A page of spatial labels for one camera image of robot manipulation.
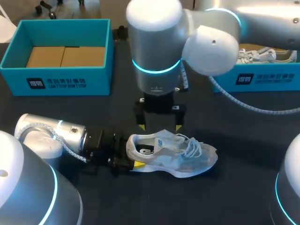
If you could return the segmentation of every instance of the shoe box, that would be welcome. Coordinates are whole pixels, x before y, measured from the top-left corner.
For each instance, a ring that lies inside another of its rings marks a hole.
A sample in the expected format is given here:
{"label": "shoe box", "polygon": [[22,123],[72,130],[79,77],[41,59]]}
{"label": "shoe box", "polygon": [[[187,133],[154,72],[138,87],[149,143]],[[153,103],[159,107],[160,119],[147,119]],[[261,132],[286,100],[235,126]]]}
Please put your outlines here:
{"label": "shoe box", "polygon": [[108,19],[21,21],[0,64],[14,96],[110,94]]}
{"label": "shoe box", "polygon": [[[240,49],[260,50],[264,46],[242,44]],[[227,92],[295,91],[300,90],[300,55],[295,63],[237,64],[226,74],[215,76]]]}

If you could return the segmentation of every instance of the cyan box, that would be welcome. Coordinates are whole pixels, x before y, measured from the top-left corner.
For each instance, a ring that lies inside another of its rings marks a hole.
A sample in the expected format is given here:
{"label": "cyan box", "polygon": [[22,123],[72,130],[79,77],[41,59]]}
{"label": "cyan box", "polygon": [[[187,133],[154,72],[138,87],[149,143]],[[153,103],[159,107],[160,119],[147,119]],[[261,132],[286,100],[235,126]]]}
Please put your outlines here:
{"label": "cyan box", "polygon": [[[102,67],[26,68],[34,46],[105,47]],[[108,19],[21,21],[0,64],[14,96],[109,95],[113,37]]]}
{"label": "cyan box", "polygon": [[214,79],[227,92],[300,90],[300,63],[237,64]]}

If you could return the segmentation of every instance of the sneaker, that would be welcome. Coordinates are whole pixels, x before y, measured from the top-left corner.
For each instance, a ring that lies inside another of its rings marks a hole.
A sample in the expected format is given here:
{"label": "sneaker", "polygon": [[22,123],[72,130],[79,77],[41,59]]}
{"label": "sneaker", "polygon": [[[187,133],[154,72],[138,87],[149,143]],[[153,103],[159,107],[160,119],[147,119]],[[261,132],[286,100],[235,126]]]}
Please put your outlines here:
{"label": "sneaker", "polygon": [[131,135],[126,151],[130,159],[146,164],[134,171],[166,171],[177,178],[201,174],[218,159],[214,147],[167,130],[151,135]]}
{"label": "sneaker", "polygon": [[259,51],[241,49],[237,64],[260,64],[260,63],[291,63],[296,62],[297,51],[275,51],[265,47]]}

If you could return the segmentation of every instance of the white cable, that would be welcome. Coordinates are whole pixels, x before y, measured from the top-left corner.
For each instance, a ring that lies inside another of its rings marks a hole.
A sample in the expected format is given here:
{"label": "white cable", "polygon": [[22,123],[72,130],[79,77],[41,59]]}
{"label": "white cable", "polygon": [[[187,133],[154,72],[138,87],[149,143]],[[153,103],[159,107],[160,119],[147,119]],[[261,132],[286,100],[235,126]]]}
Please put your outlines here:
{"label": "white cable", "polygon": [[246,103],[243,103],[239,100],[237,100],[235,97],[230,95],[227,91],[225,91],[217,82],[216,80],[212,77],[208,77],[209,80],[212,82],[212,84],[222,93],[224,94],[227,98],[229,98],[231,101],[235,102],[236,104],[249,109],[251,111],[257,112],[257,113],[264,113],[264,114],[271,114],[271,115],[287,115],[287,114],[292,114],[292,113],[298,113],[300,112],[300,108],[295,108],[295,109],[290,109],[290,110],[282,110],[282,111],[273,111],[273,110],[264,110],[264,109],[259,109],[250,105],[247,105]]}
{"label": "white cable", "polygon": [[49,130],[53,135],[54,137],[56,138],[57,141],[59,141],[62,145],[62,147],[73,157],[83,161],[84,163],[86,163],[86,158],[85,157],[82,157],[82,156],[79,156],[77,155],[76,153],[74,153],[71,149],[68,148],[68,146],[63,142],[63,140],[57,135],[57,133],[55,132],[54,129],[52,129],[50,126],[48,126],[47,124],[45,123],[31,123],[31,124],[28,124],[26,126],[24,126],[20,132],[18,133],[18,135],[16,136],[16,139],[20,139],[21,135],[26,131],[28,130],[29,128],[35,128],[35,127],[44,127],[46,128],[47,130]]}
{"label": "white cable", "polygon": [[181,77],[182,77],[182,82],[183,82],[183,88],[188,89],[188,77],[187,77],[187,73],[184,68],[182,60],[180,62],[180,68],[181,68]]}
{"label": "white cable", "polygon": [[11,20],[9,19],[8,15],[6,14],[6,12],[4,11],[4,9],[2,8],[2,6],[0,5],[0,11],[1,13],[4,15],[4,17],[11,22]]}

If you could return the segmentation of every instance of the black tablecloth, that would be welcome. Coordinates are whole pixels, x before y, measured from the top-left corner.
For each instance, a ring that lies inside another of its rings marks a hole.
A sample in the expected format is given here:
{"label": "black tablecloth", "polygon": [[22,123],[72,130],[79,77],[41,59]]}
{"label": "black tablecloth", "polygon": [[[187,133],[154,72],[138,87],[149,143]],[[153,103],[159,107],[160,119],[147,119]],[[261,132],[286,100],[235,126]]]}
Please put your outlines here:
{"label": "black tablecloth", "polygon": [[[0,44],[0,59],[7,44]],[[77,187],[84,205],[83,224],[239,224],[269,223],[269,199],[280,164],[300,133],[300,114],[268,116],[247,111],[213,94],[206,77],[187,70],[190,91],[176,93],[187,104],[180,130],[218,149],[208,172],[176,179],[165,172],[113,177],[108,168],[98,175],[62,172]],[[238,99],[264,109],[299,107],[300,93],[237,93]],[[107,97],[13,97],[0,77],[0,129],[13,134],[18,118],[32,113],[86,126],[144,132],[135,124],[134,101],[142,97],[127,42],[115,43],[112,94]],[[148,130],[173,130],[174,117],[147,115]]]}

